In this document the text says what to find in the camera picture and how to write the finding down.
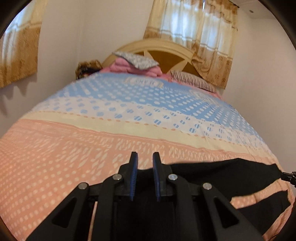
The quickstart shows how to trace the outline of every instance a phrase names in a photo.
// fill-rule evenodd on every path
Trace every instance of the bedsheet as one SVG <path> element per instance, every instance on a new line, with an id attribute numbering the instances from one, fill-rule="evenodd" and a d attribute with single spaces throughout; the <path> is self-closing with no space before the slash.
<path id="1" fill-rule="evenodd" d="M 258 133 L 236 109 L 189 86 L 132 74 L 95 73 L 73 82 L 35 106 L 0 141 L 0 215 L 18 240 L 80 182 L 102 182 L 139 154 L 139 168 L 163 163 L 242 158 L 277 164 Z M 277 180 L 247 197 L 247 207 L 290 186 Z M 285 223 L 281 214 L 264 238 Z"/>

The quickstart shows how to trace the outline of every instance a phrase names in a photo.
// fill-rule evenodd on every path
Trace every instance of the white wall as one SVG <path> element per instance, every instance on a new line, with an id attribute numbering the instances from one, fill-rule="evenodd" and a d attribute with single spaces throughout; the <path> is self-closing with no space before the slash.
<path id="1" fill-rule="evenodd" d="M 296 50 L 277 20 L 239 16 L 240 40 L 223 97 L 291 172 L 296 170 Z"/>
<path id="2" fill-rule="evenodd" d="M 153 0 L 86 0 L 79 61 L 104 61 L 122 45 L 143 39 Z"/>
<path id="3" fill-rule="evenodd" d="M 38 73 L 0 89 L 0 137 L 24 113 L 75 79 L 83 2 L 48 1 L 39 40 Z"/>

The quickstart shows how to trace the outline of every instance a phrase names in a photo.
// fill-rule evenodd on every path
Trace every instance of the tied curtain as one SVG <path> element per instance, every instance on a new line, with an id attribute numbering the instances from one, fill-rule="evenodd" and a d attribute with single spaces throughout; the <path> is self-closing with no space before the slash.
<path id="1" fill-rule="evenodd" d="M 47 0 L 31 1 L 0 39 L 0 88 L 37 72 L 38 42 Z"/>
<path id="2" fill-rule="evenodd" d="M 237 9 L 229 0 L 154 0 L 144 33 L 190 49 L 192 65 L 225 89 L 237 35 Z"/>

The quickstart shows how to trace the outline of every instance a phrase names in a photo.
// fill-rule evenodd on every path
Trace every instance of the wooden headboard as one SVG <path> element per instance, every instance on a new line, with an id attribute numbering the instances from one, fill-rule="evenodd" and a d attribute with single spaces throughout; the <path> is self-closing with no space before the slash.
<path id="1" fill-rule="evenodd" d="M 124 45 L 117 51 L 130 52 L 152 58 L 159 63 L 163 73 L 180 70 L 200 76 L 191 64 L 193 52 L 189 49 L 164 39 L 144 39 Z M 111 65 L 117 57 L 108 56 L 102 66 Z"/>

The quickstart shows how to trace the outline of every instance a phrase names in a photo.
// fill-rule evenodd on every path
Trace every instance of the metal screw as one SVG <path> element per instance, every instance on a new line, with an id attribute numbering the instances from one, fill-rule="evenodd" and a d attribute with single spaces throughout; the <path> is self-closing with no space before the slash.
<path id="1" fill-rule="evenodd" d="M 210 183 L 204 183 L 204 184 L 202 185 L 202 187 L 203 187 L 205 190 L 210 190 L 210 189 L 212 189 L 212 184 L 210 184 Z"/>
<path id="2" fill-rule="evenodd" d="M 169 174 L 168 178 L 171 180 L 171 181 L 176 181 L 178 179 L 178 176 L 176 174 Z"/>
<path id="3" fill-rule="evenodd" d="M 114 175 L 112 176 L 112 178 L 113 178 L 113 180 L 115 180 L 115 181 L 119 181 L 119 180 L 122 178 L 122 175 L 119 174 L 119 173 L 117 173 L 117 174 L 114 174 Z"/>
<path id="4" fill-rule="evenodd" d="M 84 190 L 84 189 L 87 188 L 87 186 L 88 186 L 87 183 L 80 183 L 80 184 L 78 185 L 78 188 L 79 188 L 80 190 Z"/>

